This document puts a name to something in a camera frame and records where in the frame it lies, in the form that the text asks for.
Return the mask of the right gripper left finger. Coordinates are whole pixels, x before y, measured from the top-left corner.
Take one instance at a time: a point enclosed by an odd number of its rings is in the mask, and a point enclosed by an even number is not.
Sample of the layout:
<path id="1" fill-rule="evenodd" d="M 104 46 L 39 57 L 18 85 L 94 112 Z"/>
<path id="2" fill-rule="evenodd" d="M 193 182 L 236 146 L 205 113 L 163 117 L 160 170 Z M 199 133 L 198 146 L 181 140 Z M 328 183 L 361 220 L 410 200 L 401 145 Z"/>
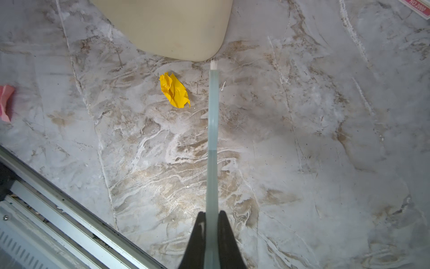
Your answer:
<path id="1" fill-rule="evenodd" d="M 206 248 L 206 213 L 199 212 L 178 269 L 203 269 Z"/>

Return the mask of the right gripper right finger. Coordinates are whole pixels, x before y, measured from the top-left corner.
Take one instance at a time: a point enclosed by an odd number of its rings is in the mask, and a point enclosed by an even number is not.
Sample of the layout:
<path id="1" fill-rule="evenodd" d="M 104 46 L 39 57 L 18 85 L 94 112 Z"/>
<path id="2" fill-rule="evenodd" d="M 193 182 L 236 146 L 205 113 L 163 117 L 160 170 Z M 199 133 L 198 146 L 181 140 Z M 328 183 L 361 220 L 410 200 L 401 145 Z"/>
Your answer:
<path id="1" fill-rule="evenodd" d="M 225 211 L 218 215 L 217 239 L 220 268 L 247 269 Z"/>

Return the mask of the teal hand brush white bristles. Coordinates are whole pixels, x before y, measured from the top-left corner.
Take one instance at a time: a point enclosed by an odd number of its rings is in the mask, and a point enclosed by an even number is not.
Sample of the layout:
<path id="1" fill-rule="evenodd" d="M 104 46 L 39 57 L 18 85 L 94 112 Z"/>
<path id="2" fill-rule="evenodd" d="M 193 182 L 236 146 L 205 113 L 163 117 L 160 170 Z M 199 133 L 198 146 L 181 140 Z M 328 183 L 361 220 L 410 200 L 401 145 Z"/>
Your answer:
<path id="1" fill-rule="evenodd" d="M 219 75 L 217 61 L 212 60 L 209 70 L 208 98 L 208 164 L 206 191 L 206 250 L 205 269 L 219 269 L 217 239 L 218 224 L 218 178 L 217 178 L 217 141 L 219 111 Z"/>

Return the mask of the cream trash bin yellow bag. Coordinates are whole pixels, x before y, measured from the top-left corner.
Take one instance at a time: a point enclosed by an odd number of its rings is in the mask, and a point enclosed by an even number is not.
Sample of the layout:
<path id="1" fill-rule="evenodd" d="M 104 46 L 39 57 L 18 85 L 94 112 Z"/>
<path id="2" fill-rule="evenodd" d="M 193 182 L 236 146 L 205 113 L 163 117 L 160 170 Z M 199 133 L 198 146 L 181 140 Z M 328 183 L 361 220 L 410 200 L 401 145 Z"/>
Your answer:
<path id="1" fill-rule="evenodd" d="M 206 61 L 224 42 L 232 1 L 93 1 L 138 49 Z"/>

